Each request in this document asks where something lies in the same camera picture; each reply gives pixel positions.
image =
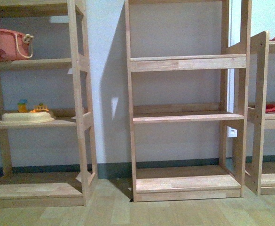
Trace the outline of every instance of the wooden frame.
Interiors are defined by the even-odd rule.
[[[248,121],[254,124],[252,162],[246,166],[246,185],[255,194],[275,194],[275,162],[264,162],[264,134],[275,129],[275,113],[265,113],[269,53],[275,53],[275,41],[269,32],[251,37],[251,53],[257,53],[255,107],[248,107]]]
[[[84,55],[79,54],[76,13],[82,15]],[[0,17],[68,15],[71,58],[0,62],[1,71],[41,70],[72,67],[75,109],[54,109],[57,120],[34,125],[0,124],[0,149],[4,177],[0,178],[0,208],[30,206],[77,206],[87,205],[97,180],[97,163],[94,137],[93,104],[89,66],[86,4],[84,0],[0,0]],[[82,106],[80,73],[86,75],[88,109]],[[0,120],[4,110],[0,82]],[[80,180],[77,173],[13,174],[8,129],[76,127],[79,143]],[[89,130],[92,173],[87,170],[85,131]]]
[[[251,0],[242,0],[241,42],[228,47],[229,0],[222,2],[221,55],[131,58],[130,6],[133,4],[207,2],[216,0],[126,0],[126,44],[134,202],[241,197],[244,190],[248,79],[250,60]],[[235,68],[238,103],[227,112],[228,69]],[[219,103],[186,105],[133,105],[132,74],[135,72],[221,69]],[[138,169],[134,128],[144,123],[189,121],[220,122],[218,166]],[[235,168],[226,168],[227,126],[238,130],[234,141]]]

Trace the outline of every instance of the white plastic bowl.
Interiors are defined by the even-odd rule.
[[[38,113],[5,113],[3,114],[1,124],[26,125],[34,123],[42,123],[53,121],[55,118],[52,113],[38,112]]]

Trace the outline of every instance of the electrical outlet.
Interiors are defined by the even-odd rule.
[[[227,137],[237,137],[237,130],[227,126]]]

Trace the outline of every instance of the wooden floor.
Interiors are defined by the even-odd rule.
[[[87,207],[0,209],[0,226],[275,226],[275,195],[130,202],[129,180],[99,180]]]

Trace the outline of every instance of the pink plastic tub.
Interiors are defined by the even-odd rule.
[[[0,61],[27,60],[29,58],[29,43],[23,42],[24,36],[23,33],[0,29]]]

